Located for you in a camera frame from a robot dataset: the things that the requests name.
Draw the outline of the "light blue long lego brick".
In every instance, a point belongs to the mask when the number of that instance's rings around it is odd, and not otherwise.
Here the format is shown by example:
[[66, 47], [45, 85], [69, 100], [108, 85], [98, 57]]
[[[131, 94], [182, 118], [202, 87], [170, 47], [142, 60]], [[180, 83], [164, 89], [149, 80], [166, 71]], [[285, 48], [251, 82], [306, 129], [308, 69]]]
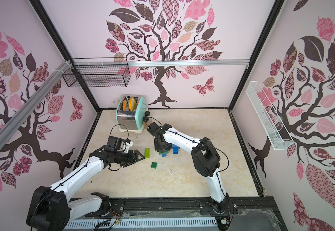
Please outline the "light blue long lego brick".
[[172, 146], [172, 148], [173, 148], [173, 151], [178, 151], [180, 149], [179, 146]]

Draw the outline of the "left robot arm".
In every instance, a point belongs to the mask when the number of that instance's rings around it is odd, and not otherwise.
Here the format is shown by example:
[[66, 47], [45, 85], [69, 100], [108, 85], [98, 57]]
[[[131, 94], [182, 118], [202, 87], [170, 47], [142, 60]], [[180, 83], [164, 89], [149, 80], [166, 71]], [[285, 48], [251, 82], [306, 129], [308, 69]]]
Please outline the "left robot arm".
[[145, 156], [138, 150], [121, 152], [102, 146], [63, 179], [35, 190], [26, 224], [38, 231], [61, 231], [69, 222], [81, 216], [108, 210], [108, 197], [101, 193], [96, 192], [78, 200], [72, 200], [72, 197], [89, 179], [112, 163], [128, 167], [144, 159]]

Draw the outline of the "dark green long lego brick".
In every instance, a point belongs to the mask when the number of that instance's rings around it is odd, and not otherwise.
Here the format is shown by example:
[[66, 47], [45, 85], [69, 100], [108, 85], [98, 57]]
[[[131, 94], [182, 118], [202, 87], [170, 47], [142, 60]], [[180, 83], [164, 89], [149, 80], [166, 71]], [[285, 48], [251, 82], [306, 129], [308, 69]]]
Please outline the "dark green long lego brick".
[[169, 151], [160, 151], [159, 154], [160, 155], [167, 155], [169, 153]]

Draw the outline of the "lime green long lego brick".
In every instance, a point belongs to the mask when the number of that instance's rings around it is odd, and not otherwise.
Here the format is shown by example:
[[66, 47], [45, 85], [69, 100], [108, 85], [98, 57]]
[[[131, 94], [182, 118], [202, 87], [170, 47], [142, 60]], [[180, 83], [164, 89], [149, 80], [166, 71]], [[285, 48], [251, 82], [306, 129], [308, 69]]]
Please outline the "lime green long lego brick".
[[144, 157], [146, 159], [150, 158], [150, 148], [145, 148], [145, 150], [144, 150]]

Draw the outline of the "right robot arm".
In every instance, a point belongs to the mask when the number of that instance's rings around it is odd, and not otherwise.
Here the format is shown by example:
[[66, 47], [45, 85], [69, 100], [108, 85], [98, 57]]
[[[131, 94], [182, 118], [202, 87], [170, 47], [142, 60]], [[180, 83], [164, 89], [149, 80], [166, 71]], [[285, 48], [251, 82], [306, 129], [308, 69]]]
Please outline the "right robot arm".
[[159, 126], [152, 123], [147, 131], [154, 138], [157, 152], [169, 151], [175, 145], [191, 154], [195, 170], [207, 179], [213, 210], [218, 214], [223, 213], [228, 207], [229, 195], [220, 175], [220, 155], [211, 140], [207, 137], [190, 137], [169, 124]]

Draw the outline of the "dark green square lego brick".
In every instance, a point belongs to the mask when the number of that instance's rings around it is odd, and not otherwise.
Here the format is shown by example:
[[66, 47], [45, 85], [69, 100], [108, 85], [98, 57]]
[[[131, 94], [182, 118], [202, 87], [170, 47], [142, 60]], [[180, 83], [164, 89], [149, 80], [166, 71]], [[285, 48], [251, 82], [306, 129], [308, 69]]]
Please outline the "dark green square lego brick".
[[156, 169], [156, 168], [157, 168], [157, 163], [156, 163], [156, 162], [152, 162], [152, 163], [151, 163], [151, 168]]

